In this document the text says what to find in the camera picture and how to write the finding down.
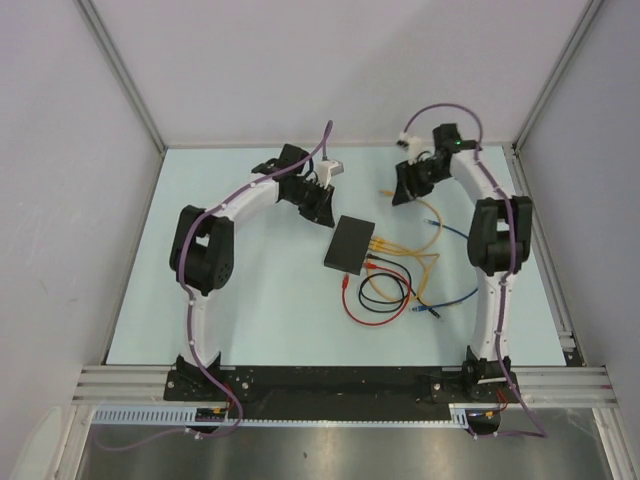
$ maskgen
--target cable connector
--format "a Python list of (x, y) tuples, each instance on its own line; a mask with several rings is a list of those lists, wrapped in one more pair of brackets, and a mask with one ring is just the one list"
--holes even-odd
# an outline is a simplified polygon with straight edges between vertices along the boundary
[(406, 150), (407, 147), (409, 146), (409, 134), (407, 132), (400, 132), (400, 135), (398, 135), (398, 141), (396, 142), (396, 145)]
[(409, 135), (407, 132), (401, 132), (396, 142), (403, 150), (407, 150), (409, 154), (409, 165), (413, 165), (418, 161), (420, 155), (425, 151), (425, 142), (420, 137)]

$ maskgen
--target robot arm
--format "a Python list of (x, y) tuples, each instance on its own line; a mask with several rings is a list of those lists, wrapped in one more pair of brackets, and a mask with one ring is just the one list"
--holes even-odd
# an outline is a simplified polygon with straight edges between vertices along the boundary
[[(194, 347), (202, 364), (208, 367), (221, 352), (215, 322), (207, 315), (207, 304), (216, 296), (216, 290), (224, 287), (233, 272), (234, 239), (236, 230), (258, 212), (286, 200), (298, 206), (300, 214), (320, 225), (333, 227), (331, 200), (334, 188), (331, 177), (342, 173), (340, 162), (323, 160), (316, 166), (317, 180), (308, 180), (301, 175), (303, 167), (286, 175), (257, 182), (264, 175), (285, 169), (309, 154), (299, 147), (285, 145), (277, 159), (271, 159), (252, 170), (251, 187), (228, 204), (222, 204), (218, 215), (209, 216), (198, 226), (195, 237), (188, 246), (185, 262), (185, 282), (194, 291), (191, 300), (191, 328), (193, 343), (189, 344), (185, 330), (181, 356), (191, 365), (196, 365), (190, 347)], [(178, 262), (184, 247), (187, 232), (207, 209), (191, 205), (180, 213), (169, 264), (178, 271)]]
[[(495, 348), (496, 332), (500, 318), (500, 290), (505, 286), (504, 321), (500, 329), (500, 355), (509, 368), (509, 344), (507, 339), (508, 311), (511, 291), (517, 272), (527, 260), (530, 251), (532, 203), (528, 197), (516, 197), (509, 189), (497, 187), (482, 162), (482, 152), (474, 155), (476, 142), (460, 138), (455, 124), (443, 124), (433, 131), (435, 153), (425, 159), (415, 156), (423, 151), (424, 142), (417, 137), (401, 134), (398, 144), (409, 152), (409, 160), (396, 165), (398, 183), (393, 204), (409, 202), (431, 193), (434, 185), (453, 177), (475, 203), (475, 213), (469, 232), (467, 252), (469, 261), (476, 267), (478, 278), (478, 310), (476, 324), (467, 348), (465, 366), (471, 367), (473, 383), (504, 381)], [(499, 222), (506, 221), (504, 198), (506, 193), (514, 212), (516, 237), (516, 268), (509, 270), (511, 247), (509, 231), (499, 229)]]

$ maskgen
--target aluminum frame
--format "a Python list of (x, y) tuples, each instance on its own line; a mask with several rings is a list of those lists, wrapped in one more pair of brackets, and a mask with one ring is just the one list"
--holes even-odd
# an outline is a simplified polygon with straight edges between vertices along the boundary
[(138, 87), (136, 87), (129, 70), (122, 61), (122, 57), (120, 56), (111, 35), (105, 27), (102, 18), (100, 18), (98, 9), (93, 4), (92, 0), (74, 0), (74, 2), (78, 7), (80, 16), (87, 24), (89, 31), (91, 31), (98, 48), (104, 55), (107, 65), (109, 65), (109, 68), (116, 77), (116, 80), (122, 87), (122, 91), (125, 97), (127, 97), (131, 108), (142, 121), (142, 124), (147, 130), (147, 133), (158, 150), (158, 153), (164, 155), (167, 147), (162, 140), (158, 127), (153, 121), (153, 117), (149, 113), (149, 109), (144, 103), (142, 95), (140, 95), (140, 91), (138, 90)]

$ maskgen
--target gray wall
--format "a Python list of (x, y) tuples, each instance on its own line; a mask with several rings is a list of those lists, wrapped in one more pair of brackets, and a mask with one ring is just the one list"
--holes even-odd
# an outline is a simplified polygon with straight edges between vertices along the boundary
[(523, 149), (591, 364), (640, 445), (640, 2), (607, 2)]
[(0, 5), (0, 478), (96, 361), (159, 157), (72, 1)]
[[(587, 0), (95, 0), (165, 142), (393, 143), (420, 105), (511, 141)], [(416, 131), (456, 112), (425, 115)]]

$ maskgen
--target purple cable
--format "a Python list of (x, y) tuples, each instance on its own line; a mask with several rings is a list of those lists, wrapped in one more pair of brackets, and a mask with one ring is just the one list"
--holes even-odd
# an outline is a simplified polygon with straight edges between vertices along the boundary
[(228, 204), (228, 203), (232, 202), (233, 200), (235, 200), (243, 192), (245, 192), (246, 190), (251, 188), (251, 185), (255, 185), (255, 184), (258, 184), (258, 183), (265, 182), (265, 181), (269, 180), (270, 178), (278, 177), (280, 175), (284, 175), (286, 173), (289, 173), (292, 170), (295, 170), (296, 168), (298, 168), (298, 167), (304, 165), (306, 162), (308, 162), (316, 153), (318, 153), (318, 151), (321, 148), (323, 149), (324, 152), (326, 152), (326, 144), (327, 144), (327, 140), (329, 139), (329, 135), (331, 135), (332, 128), (333, 128), (333, 121), (329, 120), (327, 122), (327, 125), (326, 125), (325, 129), (324, 129), (324, 135), (322, 137), (322, 140), (320, 140), (320, 143), (305, 158), (303, 158), (302, 160), (294, 163), (293, 165), (291, 165), (291, 166), (289, 166), (287, 168), (283, 168), (282, 170), (278, 170), (277, 172), (271, 173), (269, 175), (265, 175), (264, 177), (260, 177), (257, 180), (255, 180), (253, 182), (250, 182), (250, 183), (247, 183), (246, 185), (240, 187), (238, 190), (236, 190), (231, 195), (229, 195), (225, 200), (223, 200), (222, 203), (220, 203), (219, 205), (213, 207), (210, 210), (207, 210), (202, 215), (200, 215), (195, 220), (195, 222), (193, 222), (193, 224), (191, 225), (191, 228), (189, 228), (189, 231), (187, 232), (187, 236), (185, 237), (184, 244), (182, 245), (182, 251), (180, 252), (180, 261), (178, 263), (178, 282), (180, 282), (180, 286), (182, 287), (182, 289), (189, 296), (189, 306), (187, 308), (187, 340), (189, 341), (189, 350), (191, 351), (191, 355), (193, 356), (193, 359), (195, 360), (196, 365), (198, 366), (198, 368), (200, 369), (202, 374), (211, 383), (213, 383), (216, 387), (218, 387), (222, 392), (226, 393), (238, 408), (238, 418), (236, 419), (234, 424), (231, 425), (231, 427), (228, 430), (225, 430), (223, 432), (216, 431), (216, 432), (213, 432), (213, 433), (205, 435), (208, 438), (223, 437), (223, 436), (226, 436), (226, 435), (229, 435), (230, 433), (232, 433), (240, 425), (240, 422), (242, 421), (242, 417), (243, 417), (244, 412), (242, 410), (242, 405), (240, 404), (240, 402), (238, 401), (236, 396), (233, 394), (233, 392), (231, 390), (227, 389), (222, 383), (220, 383), (218, 380), (216, 380), (207, 371), (206, 367), (202, 364), (202, 361), (198, 357), (198, 354), (197, 354), (196, 349), (195, 349), (195, 343), (194, 343), (195, 340), (193, 338), (193, 322), (192, 322), (192, 317), (193, 317), (193, 305), (192, 305), (192, 302), (195, 301), (195, 295), (194, 295), (193, 291), (187, 286), (187, 284), (185, 283), (185, 280), (184, 280), (184, 266), (185, 266), (185, 262), (187, 260), (187, 251), (189, 249), (189, 245), (191, 245), (191, 240), (193, 239), (193, 236), (195, 235), (195, 232), (196, 232), (198, 226), (202, 223), (202, 221), (205, 218), (207, 218), (210, 215), (213, 215), (213, 214), (217, 213), (219, 210), (222, 209), (223, 205)]
[[(192, 342), (195, 342), (195, 340), (193, 339), (193, 305), (191, 304), (191, 302), (195, 301), (195, 295), (194, 295), (193, 291), (189, 288), (189, 286), (186, 284), (186, 282), (184, 280), (184, 266), (185, 266), (185, 262), (186, 262), (186, 259), (187, 259), (187, 251), (189, 249), (189, 245), (191, 245), (191, 240), (193, 239), (193, 236), (195, 235), (196, 229), (198, 228), (198, 226), (202, 223), (202, 221), (205, 218), (207, 218), (209, 215), (213, 215), (216, 212), (218, 212), (219, 210), (221, 210), (222, 209), (222, 205), (228, 204), (231, 201), (233, 201), (234, 199), (238, 198), (238, 196), (240, 196), (240, 194), (242, 194), (243, 192), (247, 191), (249, 188), (252, 187), (252, 185), (256, 185), (258, 183), (265, 182), (265, 181), (269, 180), (270, 178), (279, 177), (280, 175), (284, 175), (286, 173), (291, 172), (292, 170), (295, 170), (296, 168), (298, 168), (298, 167), (304, 165), (305, 163), (307, 163), (316, 153), (318, 153), (318, 151), (320, 151), (321, 148), (322, 148), (322, 152), (323, 152), (323, 157), (326, 158), (326, 155), (327, 155), (327, 141), (329, 140), (329, 136), (331, 135), (331, 130), (332, 129), (333, 129), (333, 121), (329, 120), (327, 122), (327, 125), (325, 126), (324, 134), (322, 136), (322, 140), (320, 140), (320, 143), (311, 151), (311, 153), (309, 153), (309, 155), (307, 155), (302, 160), (294, 163), (293, 165), (291, 165), (291, 166), (289, 166), (287, 168), (283, 168), (283, 169), (278, 170), (278, 171), (276, 171), (274, 173), (271, 173), (269, 175), (265, 175), (264, 177), (260, 177), (260, 178), (258, 178), (257, 180), (255, 180), (253, 182), (247, 183), (246, 185), (243, 185), (238, 190), (236, 190), (231, 195), (229, 195), (226, 199), (224, 199), (222, 201), (222, 203), (220, 203), (219, 205), (213, 207), (210, 210), (207, 210), (202, 215), (200, 215), (198, 218), (196, 218), (195, 222), (193, 222), (193, 224), (191, 225), (191, 228), (187, 232), (187, 236), (185, 237), (184, 244), (182, 245), (182, 251), (180, 252), (180, 261), (178, 263), (178, 282), (180, 283), (180, 286), (182, 287), (182, 289), (185, 292), (187, 292), (187, 295), (189, 296), (189, 306), (187, 307), (187, 340), (189, 341), (189, 350), (191, 351), (191, 355), (193, 356), (193, 359), (195, 360), (196, 365), (198, 366), (198, 368), (200, 369), (202, 374), (211, 383), (213, 383), (216, 387), (218, 387), (220, 390), (222, 390), (222, 392), (227, 394), (229, 396), (229, 398), (231, 399), (232, 404), (236, 405), (237, 408), (238, 408), (238, 418), (230, 426), (229, 429), (223, 430), (222, 432), (219, 432), (218, 430), (216, 430), (216, 431), (214, 431), (212, 433), (196, 432), (196, 434), (199, 435), (199, 437), (201, 437), (201, 438), (218, 438), (218, 437), (224, 437), (224, 436), (227, 436), (227, 435), (231, 434), (232, 432), (234, 432), (239, 427), (240, 422), (242, 422), (242, 417), (244, 416), (244, 411), (242, 409), (242, 405), (240, 404), (240, 401), (234, 395), (234, 393), (230, 389), (226, 388), (218, 380), (216, 380), (216, 378), (207, 371), (206, 367), (203, 365), (202, 361), (200, 360), (200, 357), (198, 357), (198, 352), (195, 349), (195, 343), (192, 343)], [(160, 433), (156, 433), (155, 435), (151, 435), (150, 437), (147, 437), (144, 440), (140, 440), (139, 442), (133, 443), (131, 445), (125, 445), (125, 446), (122, 446), (122, 447), (109, 447), (109, 446), (106, 446), (106, 445), (102, 444), (98, 440), (97, 435), (94, 435), (93, 441), (96, 443), (98, 448), (100, 448), (102, 450), (105, 450), (107, 452), (126, 452), (128, 450), (133, 450), (135, 448), (141, 447), (142, 445), (146, 445), (147, 443), (150, 443), (150, 442), (152, 442), (154, 440), (157, 440), (159, 438), (162, 438), (162, 437), (165, 437), (165, 436), (168, 436), (168, 435), (173, 435), (174, 433), (179, 433), (179, 432), (185, 432), (185, 429), (183, 429), (183, 428), (171, 428), (169, 430), (164, 430), (164, 431), (162, 431)]]
[(411, 126), (411, 124), (414, 122), (414, 120), (418, 118), (418, 116), (421, 115), (422, 113), (426, 112), (427, 110), (432, 110), (435, 108), (442, 108), (442, 107), (455, 108), (458, 110), (462, 110), (464, 112), (467, 112), (469, 115), (471, 115), (471, 117), (475, 120), (476, 125), (478, 126), (478, 140), (476, 141), (476, 148), (473, 151), (473, 159), (478, 165), (478, 167), (480, 168), (480, 170), (482, 170), (482, 173), (487, 178), (487, 180), (489, 180), (489, 183), (491, 183), (491, 186), (495, 189), (496, 193), (500, 195), (500, 197), (502, 197), (502, 199), (504, 200), (504, 204), (507, 210), (507, 224), (509, 225), (509, 247), (511, 251), (510, 251), (510, 259), (509, 259), (509, 270), (502, 276), (500, 280), (500, 309), (498, 311), (498, 325), (496, 330), (495, 350), (496, 350), (496, 356), (498, 357), (498, 364), (500, 365), (500, 369), (502, 370), (502, 373), (505, 379), (507, 380), (507, 384), (509, 385), (509, 390), (513, 392), (513, 395), (518, 400), (518, 403), (520, 403), (520, 405), (522, 406), (522, 409), (527, 414), (527, 417), (529, 417), (529, 420), (531, 420), (531, 423), (533, 423), (535, 427), (539, 430), (538, 432), (511, 430), (507, 432), (499, 432), (499, 433), (489, 434), (489, 435), (477, 435), (469, 425), (469, 433), (471, 433), (474, 436), (474, 438), (509, 437), (509, 436), (517, 436), (517, 435), (547, 438), (548, 434), (544, 429), (544, 427), (542, 426), (542, 424), (540, 423), (540, 420), (538, 420), (538, 417), (529, 409), (524, 399), (520, 395), (520, 392), (518, 392), (518, 388), (516, 387), (515, 383), (513, 383), (513, 380), (511, 380), (511, 376), (507, 371), (507, 367), (504, 364), (502, 353), (500, 351), (500, 336), (502, 335), (502, 327), (504, 325), (506, 302), (507, 302), (506, 281), (511, 275), (513, 275), (513, 272), (516, 269), (515, 220), (513, 215), (513, 208), (511, 207), (511, 202), (509, 201), (509, 196), (505, 193), (504, 190), (502, 190), (502, 188), (500, 188), (500, 185), (498, 184), (494, 176), (491, 174), (491, 172), (485, 166), (485, 164), (482, 163), (482, 161), (480, 160), (480, 145), (482, 144), (482, 137), (484, 136), (484, 129), (482, 128), (482, 122), (480, 121), (480, 117), (478, 117), (478, 115), (473, 110), (463, 105), (459, 105), (457, 103), (435, 103), (433, 105), (428, 105), (418, 110), (409, 119), (409, 121), (407, 122), (407, 125), (404, 127), (403, 132), (406, 132)]

